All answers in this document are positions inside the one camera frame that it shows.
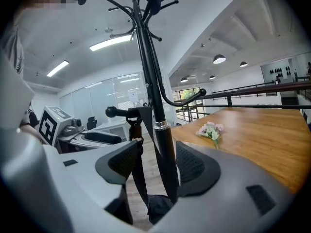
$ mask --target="bouquet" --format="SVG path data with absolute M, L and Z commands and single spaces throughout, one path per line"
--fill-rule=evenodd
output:
M 200 128 L 196 135 L 211 138 L 216 146 L 216 149 L 218 149 L 218 140 L 223 130 L 224 126 L 222 124 L 207 122 L 202 128 Z

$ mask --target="floor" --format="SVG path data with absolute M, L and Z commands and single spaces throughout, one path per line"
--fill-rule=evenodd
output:
M 142 155 L 142 164 L 145 174 L 148 194 L 166 195 L 160 172 L 156 163 L 156 154 L 153 142 L 149 135 L 144 135 L 144 153 Z M 130 210 L 133 217 L 134 226 L 142 230 L 148 230 L 152 227 L 147 215 L 147 207 L 142 201 L 132 175 L 126 182 L 126 191 Z

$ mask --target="glass wall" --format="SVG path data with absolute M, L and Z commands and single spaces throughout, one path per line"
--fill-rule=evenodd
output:
M 82 88 L 72 93 L 73 114 L 80 118 L 85 126 L 87 119 L 93 116 L 88 88 Z
M 87 119 L 95 117 L 97 126 L 123 117 L 108 118 L 105 110 L 108 106 L 127 110 L 143 106 L 147 99 L 147 90 L 143 75 L 134 73 L 115 77 L 98 83 L 92 83 L 60 98 L 60 107 L 70 115 L 80 118 L 86 127 Z
M 89 88 L 93 117 L 97 120 L 97 125 L 108 122 L 108 117 L 104 113 L 108 106 L 117 106 L 113 81 L 105 80 L 102 83 Z

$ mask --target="desk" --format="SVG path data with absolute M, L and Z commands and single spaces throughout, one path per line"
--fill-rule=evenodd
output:
M 104 132 L 108 132 L 108 133 L 119 135 L 117 133 L 114 133 L 114 132 L 110 131 L 110 130 L 116 129 L 116 128 L 122 128 L 122 130 L 124 132 L 124 137 L 128 141 L 129 140 L 129 124 L 125 120 L 123 120 L 123 121 L 111 121 L 111 122 L 107 122 L 107 123 L 102 123 L 100 126 L 94 128 L 92 130 L 104 131 Z
M 211 139 L 195 135 L 207 121 L 224 125 L 219 149 L 253 161 L 293 193 L 303 186 L 311 167 L 311 133 L 299 110 L 226 108 L 173 128 L 174 140 L 215 148 Z

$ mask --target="office chair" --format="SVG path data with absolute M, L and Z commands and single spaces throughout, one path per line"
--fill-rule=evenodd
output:
M 95 117 L 94 117 L 94 116 L 89 117 L 89 118 L 87 119 L 86 128 L 87 128 L 88 130 L 94 129 L 94 128 L 96 127 L 96 125 L 97 125 L 97 120 L 95 120 Z

